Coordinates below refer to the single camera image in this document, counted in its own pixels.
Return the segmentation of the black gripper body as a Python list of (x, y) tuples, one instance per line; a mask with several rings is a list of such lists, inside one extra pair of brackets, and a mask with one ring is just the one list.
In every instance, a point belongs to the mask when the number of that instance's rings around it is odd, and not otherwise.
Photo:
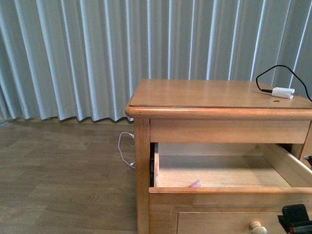
[(287, 234), (312, 233), (312, 221), (304, 204), (284, 206), (278, 220)]

